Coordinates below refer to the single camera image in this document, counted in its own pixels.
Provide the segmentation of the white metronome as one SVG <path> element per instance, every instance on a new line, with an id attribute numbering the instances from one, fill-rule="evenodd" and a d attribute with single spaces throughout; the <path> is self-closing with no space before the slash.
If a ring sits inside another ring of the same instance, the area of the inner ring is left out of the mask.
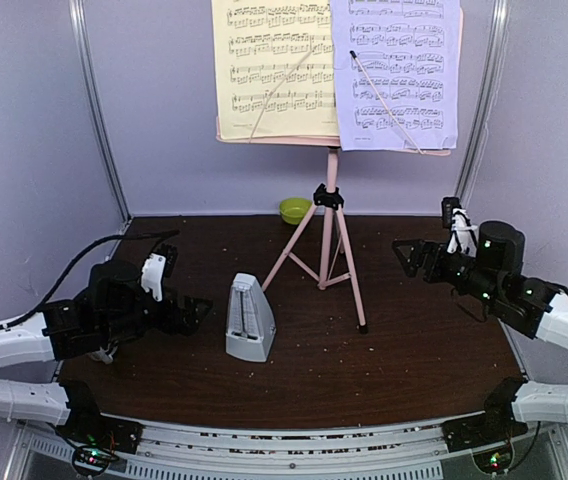
<path id="1" fill-rule="evenodd" d="M 274 315 L 259 281 L 237 273 L 229 294 L 226 353 L 245 362 L 266 363 L 275 335 Z"/>

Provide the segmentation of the pink music stand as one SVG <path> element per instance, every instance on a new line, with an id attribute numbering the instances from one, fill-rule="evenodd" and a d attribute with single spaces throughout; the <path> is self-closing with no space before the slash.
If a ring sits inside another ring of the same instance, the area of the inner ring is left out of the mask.
<path id="1" fill-rule="evenodd" d="M 226 143 L 242 143 L 242 144 L 300 144 L 308 146 L 324 146 L 328 150 L 327 162 L 327 178 L 321 184 L 313 195 L 313 210 L 322 210 L 324 213 L 324 231 L 322 239 L 322 253 L 320 267 L 313 272 L 313 278 L 316 280 L 320 289 L 325 289 L 337 283 L 337 278 L 333 275 L 332 269 L 334 262 L 339 254 L 350 254 L 351 246 L 346 226 L 344 213 L 344 202 L 339 193 L 337 186 L 338 161 L 342 149 L 338 134 L 335 137 L 267 137 L 259 139 L 251 139 L 249 141 L 224 141 L 219 135 L 219 126 L 217 118 L 217 135 L 218 138 Z M 411 153 L 420 156 L 428 155 L 445 155 L 451 150 L 431 152 L 426 154 L 417 154 L 415 152 L 393 151 L 400 153 Z"/>

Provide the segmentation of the purple sheet music page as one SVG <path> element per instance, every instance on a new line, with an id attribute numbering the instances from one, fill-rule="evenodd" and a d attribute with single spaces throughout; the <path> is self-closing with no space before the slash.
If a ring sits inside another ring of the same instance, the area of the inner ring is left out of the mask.
<path id="1" fill-rule="evenodd" d="M 456 148 L 460 3 L 346 0 L 330 12 L 342 149 Z"/>

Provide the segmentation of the yellow sheet music page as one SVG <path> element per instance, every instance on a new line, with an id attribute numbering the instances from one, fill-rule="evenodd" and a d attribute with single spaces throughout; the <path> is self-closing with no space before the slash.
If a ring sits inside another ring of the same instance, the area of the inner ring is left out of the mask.
<path id="1" fill-rule="evenodd" d="M 221 139 L 337 136 L 329 2 L 211 8 Z"/>

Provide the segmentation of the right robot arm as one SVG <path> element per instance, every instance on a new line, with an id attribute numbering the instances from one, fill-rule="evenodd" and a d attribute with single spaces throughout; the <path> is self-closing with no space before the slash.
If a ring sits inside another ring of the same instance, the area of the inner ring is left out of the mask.
<path id="1" fill-rule="evenodd" d="M 520 334 L 568 350 L 568 288 L 523 275 L 524 234 L 502 221 L 451 228 L 448 243 L 395 240 L 392 250 L 409 277 L 446 283 L 470 296 Z M 476 430 L 499 440 L 515 423 L 568 424 L 568 385 L 504 380 L 486 399 Z"/>

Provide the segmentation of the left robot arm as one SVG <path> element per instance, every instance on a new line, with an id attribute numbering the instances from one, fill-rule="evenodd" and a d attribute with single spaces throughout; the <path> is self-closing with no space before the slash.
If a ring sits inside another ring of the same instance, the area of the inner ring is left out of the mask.
<path id="1" fill-rule="evenodd" d="M 120 260 L 93 266 L 87 287 L 74 298 L 45 302 L 22 317 L 0 321 L 0 369 L 83 355 L 110 364 L 119 346 L 150 330 L 194 334 L 212 303 L 165 290 L 169 270 L 167 259 L 158 254 L 142 267 Z M 108 433 L 90 388 L 79 381 L 0 379 L 0 418 L 70 427 L 87 444 L 101 442 Z"/>

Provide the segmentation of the white orange-lined mug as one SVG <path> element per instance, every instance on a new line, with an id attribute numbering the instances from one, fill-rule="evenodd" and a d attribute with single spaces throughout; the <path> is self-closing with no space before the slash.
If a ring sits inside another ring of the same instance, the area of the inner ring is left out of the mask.
<path id="1" fill-rule="evenodd" d="M 100 349 L 98 351 L 91 352 L 88 354 L 88 356 L 93 361 L 109 365 L 113 363 L 116 352 L 117 348 L 113 347 L 107 350 Z"/>

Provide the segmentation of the green plastic bowl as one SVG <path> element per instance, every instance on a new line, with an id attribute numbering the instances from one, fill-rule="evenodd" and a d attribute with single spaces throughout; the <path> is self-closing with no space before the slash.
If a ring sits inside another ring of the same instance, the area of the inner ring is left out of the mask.
<path id="1" fill-rule="evenodd" d="M 284 199 L 279 204 L 280 218 L 289 225 L 299 225 L 313 202 L 307 198 L 290 197 Z"/>

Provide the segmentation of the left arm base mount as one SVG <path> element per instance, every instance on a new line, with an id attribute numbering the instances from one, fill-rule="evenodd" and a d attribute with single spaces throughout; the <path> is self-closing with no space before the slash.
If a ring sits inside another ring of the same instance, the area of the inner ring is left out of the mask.
<path id="1" fill-rule="evenodd" d="M 118 462 L 119 453 L 137 452 L 143 433 L 141 423 L 104 415 L 83 382 L 69 381 L 59 386 L 66 394 L 64 405 L 69 413 L 52 429 L 71 447 L 70 462 L 78 475 L 93 479 Z"/>

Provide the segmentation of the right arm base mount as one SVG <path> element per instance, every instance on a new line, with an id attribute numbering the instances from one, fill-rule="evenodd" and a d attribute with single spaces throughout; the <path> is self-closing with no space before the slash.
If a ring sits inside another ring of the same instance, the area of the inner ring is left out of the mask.
<path id="1" fill-rule="evenodd" d="M 528 425 L 515 419 L 512 407 L 518 390 L 525 383 L 523 379 L 507 378 L 485 399 L 481 413 L 445 421 L 441 428 L 448 452 L 497 443 L 512 447 L 515 437 L 528 432 Z"/>

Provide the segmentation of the front aluminium rail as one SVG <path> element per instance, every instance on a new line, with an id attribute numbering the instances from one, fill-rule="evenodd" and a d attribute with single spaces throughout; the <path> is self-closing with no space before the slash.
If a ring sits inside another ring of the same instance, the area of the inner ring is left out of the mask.
<path id="1" fill-rule="evenodd" d="M 311 430 L 145 422 L 102 479 L 568 479 L 560 428 L 452 451 L 439 420 Z"/>

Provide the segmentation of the right aluminium frame post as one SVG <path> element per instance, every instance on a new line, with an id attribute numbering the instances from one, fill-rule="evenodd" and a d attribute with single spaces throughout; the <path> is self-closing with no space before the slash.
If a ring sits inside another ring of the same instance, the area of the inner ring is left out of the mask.
<path id="1" fill-rule="evenodd" d="M 488 43 L 476 108 L 458 176 L 455 195 L 466 207 L 470 205 L 489 137 L 489 121 L 496 104 L 508 43 L 510 2 L 493 2 Z"/>

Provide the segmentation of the aluminium frame post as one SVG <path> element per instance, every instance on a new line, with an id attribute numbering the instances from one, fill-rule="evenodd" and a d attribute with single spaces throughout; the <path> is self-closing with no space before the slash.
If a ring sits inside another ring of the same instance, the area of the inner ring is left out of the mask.
<path id="1" fill-rule="evenodd" d="M 488 43 L 476 108 L 458 176 L 455 195 L 466 207 L 470 205 L 489 137 L 489 121 L 496 104 L 508 43 L 510 2 L 493 2 Z"/>
<path id="2" fill-rule="evenodd" d="M 86 22 L 85 2 L 81 0 L 69 0 L 68 7 L 100 160 L 104 167 L 107 183 L 115 201 L 120 220 L 123 225 L 126 225 L 131 221 L 132 215 L 115 164 L 98 92 Z"/>

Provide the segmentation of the left aluminium frame post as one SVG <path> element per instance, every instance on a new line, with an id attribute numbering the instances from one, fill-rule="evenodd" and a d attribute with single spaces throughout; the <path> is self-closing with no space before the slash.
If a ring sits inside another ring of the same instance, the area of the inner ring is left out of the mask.
<path id="1" fill-rule="evenodd" d="M 81 0 L 69 0 L 68 7 L 100 160 L 104 167 L 107 183 L 115 201 L 120 220 L 123 225 L 126 225 L 131 221 L 132 215 L 115 164 L 98 92 L 86 22 L 85 2 Z"/>

